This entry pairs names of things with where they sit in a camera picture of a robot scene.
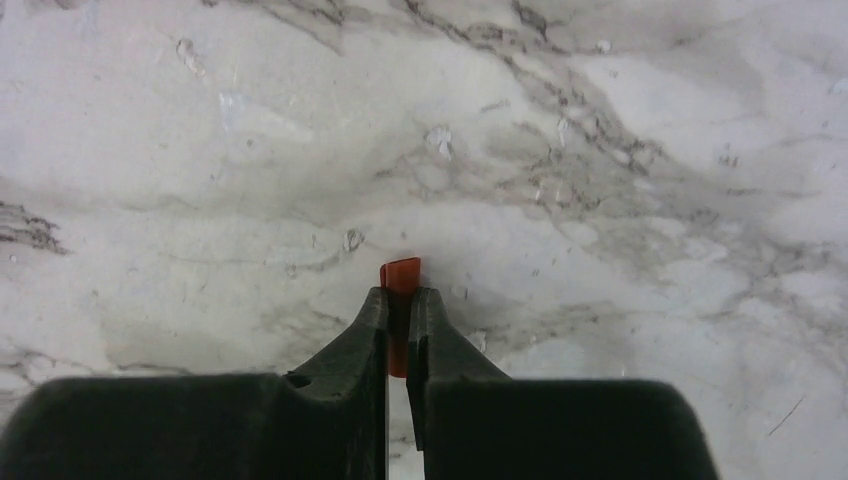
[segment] marble table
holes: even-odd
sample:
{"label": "marble table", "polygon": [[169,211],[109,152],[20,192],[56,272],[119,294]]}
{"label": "marble table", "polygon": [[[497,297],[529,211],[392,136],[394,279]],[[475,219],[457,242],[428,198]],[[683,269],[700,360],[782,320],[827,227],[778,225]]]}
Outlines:
{"label": "marble table", "polygon": [[285,371],[418,255],[510,375],[664,380],[725,478],[848,478],[846,24],[0,0],[0,423],[62,376]]}

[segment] dark scratch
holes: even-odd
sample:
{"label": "dark scratch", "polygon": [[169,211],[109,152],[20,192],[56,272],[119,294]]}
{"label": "dark scratch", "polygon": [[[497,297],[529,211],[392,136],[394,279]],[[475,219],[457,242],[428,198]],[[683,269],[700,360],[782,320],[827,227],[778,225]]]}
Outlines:
{"label": "dark scratch", "polygon": [[786,422],[786,419],[787,419],[787,418],[789,418],[789,417],[791,417],[791,416],[792,416],[792,414],[793,414],[793,413],[795,413],[795,409],[797,409],[797,408],[798,408],[798,405],[801,405],[801,402],[803,402],[803,401],[804,401],[804,398],[805,398],[805,397],[806,397],[806,395],[802,396],[802,397],[801,397],[801,400],[798,400],[798,403],[796,403],[796,404],[795,404],[795,406],[794,406],[794,407],[792,407],[792,410],[789,410],[789,413],[787,413],[787,414],[786,414],[786,416],[785,416],[785,417],[783,417],[783,420],[781,420],[781,421],[780,421],[780,423],[778,423],[776,427],[774,427],[774,428],[772,428],[772,429],[771,429],[771,431],[769,432],[769,434],[768,434],[768,435],[766,435],[767,437],[770,437],[772,433],[776,432],[776,431],[777,431],[777,429],[778,429],[778,428],[780,428],[780,427],[783,425],[783,423],[784,423],[784,422]]}

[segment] orange object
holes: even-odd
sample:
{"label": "orange object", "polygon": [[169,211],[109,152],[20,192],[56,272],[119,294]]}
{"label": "orange object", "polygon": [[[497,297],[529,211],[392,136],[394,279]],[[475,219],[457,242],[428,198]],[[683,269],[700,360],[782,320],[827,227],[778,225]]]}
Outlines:
{"label": "orange object", "polygon": [[380,286],[389,296],[389,375],[406,378],[412,296],[421,278],[421,259],[406,258],[380,267]]}

